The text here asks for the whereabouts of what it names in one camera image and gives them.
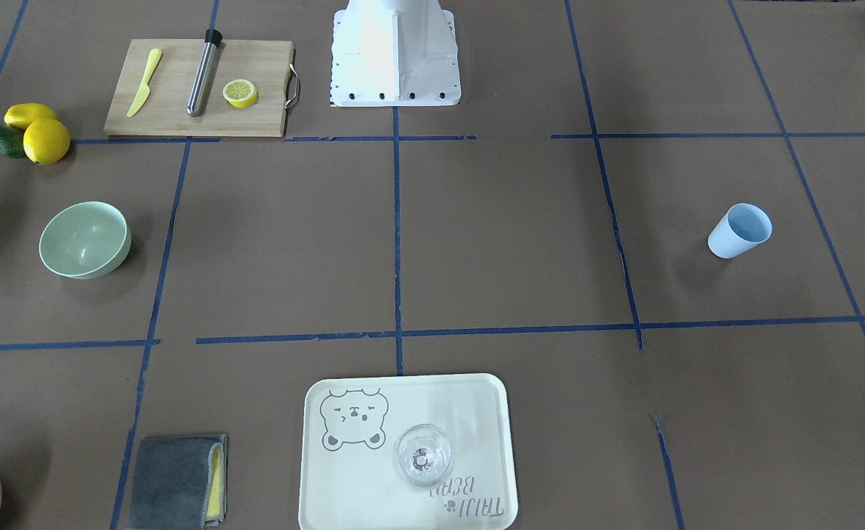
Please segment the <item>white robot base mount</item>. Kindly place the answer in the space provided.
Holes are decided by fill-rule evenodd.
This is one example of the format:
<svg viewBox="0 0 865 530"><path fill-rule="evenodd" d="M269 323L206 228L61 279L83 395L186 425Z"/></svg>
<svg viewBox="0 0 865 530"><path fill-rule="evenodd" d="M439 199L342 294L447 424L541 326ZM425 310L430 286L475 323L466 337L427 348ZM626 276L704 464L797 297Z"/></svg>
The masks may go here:
<svg viewBox="0 0 865 530"><path fill-rule="evenodd" d="M462 100L455 17L438 1L349 1L334 13L332 29L332 107Z"/></svg>

